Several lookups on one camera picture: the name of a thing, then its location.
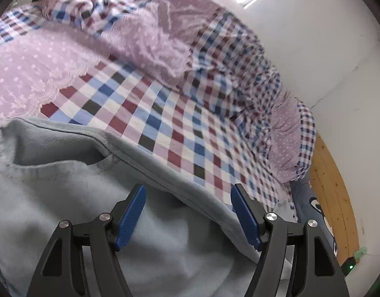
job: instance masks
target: wooden bed frame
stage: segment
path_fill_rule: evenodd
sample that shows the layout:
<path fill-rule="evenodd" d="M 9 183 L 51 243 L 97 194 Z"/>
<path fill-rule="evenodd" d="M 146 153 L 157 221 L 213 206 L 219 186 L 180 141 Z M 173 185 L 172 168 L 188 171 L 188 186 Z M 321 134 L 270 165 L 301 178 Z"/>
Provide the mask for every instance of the wooden bed frame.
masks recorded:
<path fill-rule="evenodd" d="M 311 184 L 337 240 L 340 265 L 359 250 L 351 201 L 333 157 L 319 134 L 311 164 Z"/>

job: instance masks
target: blue rubber tip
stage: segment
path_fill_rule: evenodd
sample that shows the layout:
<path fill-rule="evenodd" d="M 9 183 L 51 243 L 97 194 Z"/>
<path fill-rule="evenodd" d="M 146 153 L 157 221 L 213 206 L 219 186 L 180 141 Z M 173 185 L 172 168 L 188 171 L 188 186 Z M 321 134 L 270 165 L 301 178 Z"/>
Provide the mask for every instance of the blue rubber tip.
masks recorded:
<path fill-rule="evenodd" d="M 118 235 L 115 241 L 115 246 L 118 250 L 127 245 L 131 239 L 145 203 L 146 187 L 140 185 L 118 225 Z"/>
<path fill-rule="evenodd" d="M 235 185 L 231 188 L 231 203 L 235 213 L 237 214 L 242 230 L 245 233 L 246 239 L 249 244 L 257 249 L 261 244 L 257 222 L 242 197 L 242 194 Z"/>

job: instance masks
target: metal screw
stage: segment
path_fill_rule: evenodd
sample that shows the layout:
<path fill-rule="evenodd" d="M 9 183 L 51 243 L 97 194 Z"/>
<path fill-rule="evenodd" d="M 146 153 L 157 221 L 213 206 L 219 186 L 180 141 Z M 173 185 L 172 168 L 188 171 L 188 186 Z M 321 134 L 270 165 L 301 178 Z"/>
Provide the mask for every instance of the metal screw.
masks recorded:
<path fill-rule="evenodd" d="M 110 219 L 110 214 L 109 213 L 102 213 L 100 216 L 99 216 L 99 219 L 101 221 L 107 221 Z"/>
<path fill-rule="evenodd" d="M 69 221 L 68 220 L 62 220 L 58 226 L 61 228 L 61 229 L 65 229 L 69 226 Z"/>
<path fill-rule="evenodd" d="M 278 217 L 276 216 L 275 213 L 267 213 L 267 219 L 270 220 L 270 221 L 275 221 Z"/>
<path fill-rule="evenodd" d="M 318 226 L 318 223 L 315 220 L 308 220 L 308 225 L 312 228 L 316 228 Z"/>

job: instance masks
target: bed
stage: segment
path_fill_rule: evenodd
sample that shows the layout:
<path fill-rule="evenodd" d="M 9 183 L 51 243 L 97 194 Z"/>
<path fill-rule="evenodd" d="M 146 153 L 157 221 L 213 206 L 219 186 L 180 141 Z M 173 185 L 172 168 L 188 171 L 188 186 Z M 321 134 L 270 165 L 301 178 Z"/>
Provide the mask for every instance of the bed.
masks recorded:
<path fill-rule="evenodd" d="M 209 0 L 42 0 L 6 12 L 0 124 L 30 116 L 106 130 L 230 211 L 230 189 L 242 183 L 293 222 L 288 182 L 303 178 L 315 150 L 310 110 L 282 85 L 257 36 Z M 313 167 L 312 177 L 322 170 Z M 337 241 L 339 260 L 356 247 Z"/>

